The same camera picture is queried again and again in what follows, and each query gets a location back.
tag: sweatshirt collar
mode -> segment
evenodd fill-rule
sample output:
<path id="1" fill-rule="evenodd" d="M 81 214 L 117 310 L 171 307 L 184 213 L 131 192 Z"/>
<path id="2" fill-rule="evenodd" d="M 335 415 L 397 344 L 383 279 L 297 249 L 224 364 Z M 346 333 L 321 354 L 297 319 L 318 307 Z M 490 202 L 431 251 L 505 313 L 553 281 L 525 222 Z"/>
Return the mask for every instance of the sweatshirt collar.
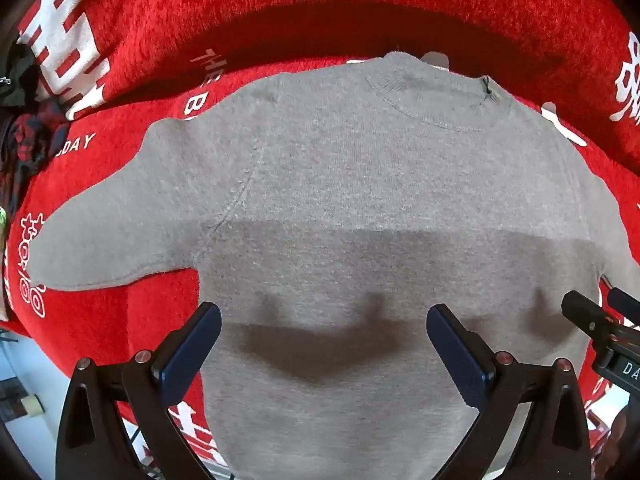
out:
<path id="1" fill-rule="evenodd" d="M 489 76 L 468 78 L 403 52 L 391 52 L 361 67 L 369 85 L 391 106 L 443 128 L 491 128 L 511 105 L 507 92 Z"/>

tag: red fabric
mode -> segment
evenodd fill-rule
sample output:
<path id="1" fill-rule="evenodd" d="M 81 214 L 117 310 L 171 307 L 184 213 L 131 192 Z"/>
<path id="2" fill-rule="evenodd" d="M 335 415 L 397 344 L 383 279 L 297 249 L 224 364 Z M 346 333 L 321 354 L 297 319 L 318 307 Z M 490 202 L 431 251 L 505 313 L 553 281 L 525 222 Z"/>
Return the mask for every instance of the red fabric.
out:
<path id="1" fill-rule="evenodd" d="M 10 330 L 11 332 L 30 337 L 29 333 L 24 329 L 22 323 L 18 319 L 10 319 L 9 321 L 3 321 L 2 328 Z"/>
<path id="2" fill-rule="evenodd" d="M 105 364 L 154 348 L 195 309 L 198 281 L 183 270 L 95 292 L 33 288 L 24 267 L 42 221 L 126 164 L 153 121 L 193 117 L 257 77 L 345 56 L 436 50 L 452 70 L 488 73 L 538 110 L 554 102 L 588 138 L 580 152 L 620 202 L 640 260 L 634 109 L 609 119 L 628 103 L 615 81 L 632 60 L 630 35 L 609 0 L 42 0 L 20 28 L 42 49 L 41 91 L 82 104 L 64 149 L 32 182 L 7 251 L 15 313 L 67 374 L 85 355 Z M 174 409 L 180 426 L 211 457 L 199 380 L 186 402 Z"/>
<path id="3" fill-rule="evenodd" d="M 457 72 L 488 73 L 538 105 L 555 102 L 561 117 L 640 170 L 636 120 L 609 119 L 625 105 L 614 82 L 631 62 L 629 27 L 610 0 L 82 0 L 65 27 L 82 12 L 110 62 L 100 80 L 107 100 L 151 81 L 162 93 L 158 82 L 189 71 L 205 48 L 226 59 L 227 72 L 310 56 L 436 50 Z"/>

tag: blue gripper pad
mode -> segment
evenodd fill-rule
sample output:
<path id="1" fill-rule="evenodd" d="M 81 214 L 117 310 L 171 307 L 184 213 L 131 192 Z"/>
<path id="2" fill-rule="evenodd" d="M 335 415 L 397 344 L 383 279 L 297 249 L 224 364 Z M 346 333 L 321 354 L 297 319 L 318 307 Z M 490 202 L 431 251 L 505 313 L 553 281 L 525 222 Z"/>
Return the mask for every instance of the blue gripper pad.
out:
<path id="1" fill-rule="evenodd" d="M 154 352 L 152 365 L 163 406 L 181 402 L 221 330 L 220 309 L 203 301 L 180 330 L 174 330 L 164 338 Z"/>
<path id="2" fill-rule="evenodd" d="M 468 406 L 482 410 L 495 377 L 493 353 L 475 332 L 466 330 L 445 304 L 427 313 L 427 335 Z"/>
<path id="3" fill-rule="evenodd" d="M 634 325 L 640 325 L 640 302 L 619 288 L 612 288 L 607 303 Z"/>

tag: gray sweatshirt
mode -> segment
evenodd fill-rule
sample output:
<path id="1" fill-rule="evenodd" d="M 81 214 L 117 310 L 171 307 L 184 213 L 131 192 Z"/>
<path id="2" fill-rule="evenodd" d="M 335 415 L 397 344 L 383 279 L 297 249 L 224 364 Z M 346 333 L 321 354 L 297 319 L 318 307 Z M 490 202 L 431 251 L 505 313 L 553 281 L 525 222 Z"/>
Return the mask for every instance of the gray sweatshirt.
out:
<path id="1" fill-rule="evenodd" d="M 579 368 L 562 296 L 597 300 L 603 274 L 640 295 L 616 200 L 571 143 L 490 78 L 400 53 L 158 121 L 47 219 L 28 272 L 87 290 L 187 267 L 222 310 L 206 415 L 244 480 L 430 479 L 476 416 L 425 334 L 435 303 L 495 351 Z"/>

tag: sweatshirt seam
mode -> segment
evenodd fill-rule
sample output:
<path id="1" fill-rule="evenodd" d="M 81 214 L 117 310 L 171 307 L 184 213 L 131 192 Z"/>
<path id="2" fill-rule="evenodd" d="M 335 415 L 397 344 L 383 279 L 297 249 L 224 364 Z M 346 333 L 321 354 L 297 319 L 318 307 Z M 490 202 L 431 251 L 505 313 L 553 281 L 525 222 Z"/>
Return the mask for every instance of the sweatshirt seam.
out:
<path id="1" fill-rule="evenodd" d="M 280 90 L 280 77 L 279 75 L 275 75 L 271 78 L 271 81 L 274 82 L 274 90 L 276 92 L 276 95 L 278 95 L 278 92 Z M 214 226 L 209 227 L 208 229 L 206 229 L 206 232 L 203 234 L 202 237 L 202 246 L 200 247 L 200 250 L 197 251 L 194 255 L 193 255 L 193 265 L 197 268 L 198 267 L 198 263 L 200 261 L 200 258 L 202 256 L 202 254 L 204 252 L 206 252 L 209 248 L 211 243 L 213 242 L 213 237 L 215 235 L 215 233 L 217 232 L 218 229 L 220 229 L 224 224 L 226 224 L 228 218 L 231 216 L 231 214 L 233 213 L 233 211 L 236 210 L 236 208 L 238 207 L 238 204 L 240 203 L 240 201 L 242 200 L 242 197 L 245 196 L 247 190 L 249 189 L 249 186 L 251 185 L 251 182 L 254 180 L 254 177 L 257 173 L 258 167 L 260 166 L 260 163 L 262 162 L 263 156 L 264 156 L 264 151 L 266 148 L 266 136 L 268 134 L 268 132 L 266 131 L 266 123 L 265 123 L 265 138 L 262 141 L 262 146 L 260 147 L 260 153 L 258 154 L 258 157 L 253 165 L 253 167 L 251 168 L 251 173 L 249 175 L 249 177 L 247 178 L 247 180 L 245 181 L 245 183 L 242 185 L 242 188 L 239 190 L 239 192 L 237 193 L 235 199 L 231 202 L 231 204 L 226 208 L 226 212 L 224 213 L 223 217 L 220 219 L 220 221 L 215 224 Z"/>
<path id="2" fill-rule="evenodd" d="M 202 253 L 206 252 L 209 249 L 209 246 L 211 244 L 213 235 L 216 233 L 216 231 L 219 228 L 221 228 L 224 224 L 226 224 L 228 218 L 231 216 L 233 211 L 236 210 L 236 208 L 238 207 L 238 204 L 242 200 L 242 197 L 245 195 L 245 193 L 249 189 L 249 186 L 251 185 L 251 182 L 254 180 L 254 176 L 255 176 L 255 174 L 257 172 L 258 166 L 260 165 L 260 163 L 262 161 L 262 156 L 264 155 L 264 150 L 265 150 L 265 146 L 262 146 L 260 148 L 260 153 L 258 154 L 258 158 L 255 161 L 255 164 L 251 169 L 251 174 L 249 175 L 249 178 L 242 185 L 242 188 L 236 194 L 236 197 L 232 200 L 231 204 L 229 204 L 229 206 L 226 208 L 226 211 L 225 211 L 223 217 L 220 219 L 220 221 L 217 224 L 215 224 L 215 225 L 209 227 L 208 229 L 206 229 L 206 232 L 203 234 L 203 239 L 204 239 L 203 240 L 203 244 L 202 244 L 200 250 L 193 256 L 193 264 L 194 264 L 195 267 L 198 266 L 198 261 L 200 260 L 200 257 L 202 256 Z"/>
<path id="3" fill-rule="evenodd" d="M 485 132 L 489 128 L 494 128 L 495 126 L 500 124 L 502 122 L 502 120 L 504 119 L 504 117 L 506 115 L 508 115 L 508 112 L 509 112 L 509 110 L 511 108 L 511 106 L 508 105 L 506 107 L 506 109 L 504 110 L 504 113 L 501 116 L 498 116 L 497 120 L 494 123 L 489 124 L 486 127 L 481 127 L 481 128 L 474 127 L 474 126 L 456 126 L 455 124 L 445 124 L 445 123 L 441 123 L 439 121 L 428 121 L 428 120 L 425 120 L 423 118 L 411 115 L 410 113 L 408 113 L 405 110 L 402 110 L 402 108 L 398 107 L 394 102 L 392 102 L 389 99 L 385 98 L 383 95 L 380 95 L 378 90 L 375 88 L 375 86 L 372 85 L 371 81 L 369 81 L 369 78 L 367 76 L 365 76 L 363 79 L 364 79 L 364 81 L 366 81 L 367 85 L 369 85 L 369 87 L 371 88 L 371 91 L 374 93 L 374 95 L 378 99 L 384 101 L 388 106 L 393 108 L 393 110 L 396 110 L 397 112 L 401 113 L 405 117 L 409 117 L 414 121 L 418 121 L 419 123 L 422 123 L 422 124 L 429 124 L 431 126 L 436 126 L 438 128 L 442 128 L 443 130 L 453 130 L 453 131 L 458 131 L 458 132 L 473 132 L 473 133 Z"/>
<path id="4" fill-rule="evenodd" d="M 564 140 L 564 138 L 556 137 L 556 143 L 558 145 L 560 145 L 563 140 Z M 574 147 L 573 143 L 571 143 L 571 149 L 575 150 L 576 152 L 578 151 L 577 148 Z M 590 243 L 596 243 L 596 241 L 594 240 L 594 236 L 591 233 L 590 226 L 589 226 L 589 224 L 587 223 L 587 221 L 585 219 L 584 205 L 582 203 L 582 200 L 580 199 L 580 195 L 583 194 L 583 192 L 582 192 L 582 183 L 580 182 L 580 179 L 578 178 L 578 175 L 575 172 L 575 170 L 573 169 L 573 167 L 571 168 L 571 170 L 568 169 L 569 168 L 569 160 L 568 160 L 568 157 L 567 157 L 567 155 L 565 153 L 562 153 L 562 166 L 563 166 L 564 172 L 571 179 L 572 193 L 573 193 L 573 196 L 574 196 L 576 207 L 578 209 L 578 215 L 580 216 L 580 223 L 582 224 L 582 229 L 583 229 L 587 239 L 590 241 Z M 601 279 L 602 276 L 604 275 L 604 270 L 605 270 L 604 262 L 597 262 L 596 258 L 592 258 L 591 259 L 591 265 L 593 266 L 594 273 L 596 274 L 598 279 Z"/>

